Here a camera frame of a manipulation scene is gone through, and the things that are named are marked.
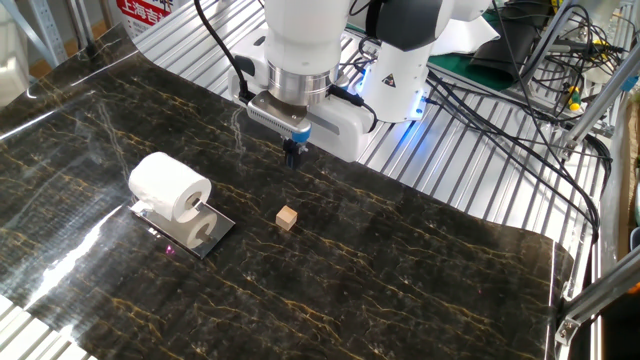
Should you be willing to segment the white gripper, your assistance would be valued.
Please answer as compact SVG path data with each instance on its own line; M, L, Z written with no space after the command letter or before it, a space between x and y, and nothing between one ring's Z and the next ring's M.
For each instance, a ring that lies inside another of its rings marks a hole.
M315 77L289 74L272 66L266 58L267 30L259 28L243 38L232 55L239 64L250 100L240 98L240 78L228 73L228 92L232 100L247 109L249 117L279 133L283 138L285 165L297 170L311 143L346 161L354 162L370 140L374 115L364 106L345 100L346 90L334 84L342 73L336 69L322 75L328 84L313 90L310 99L298 103L295 92L311 86Z

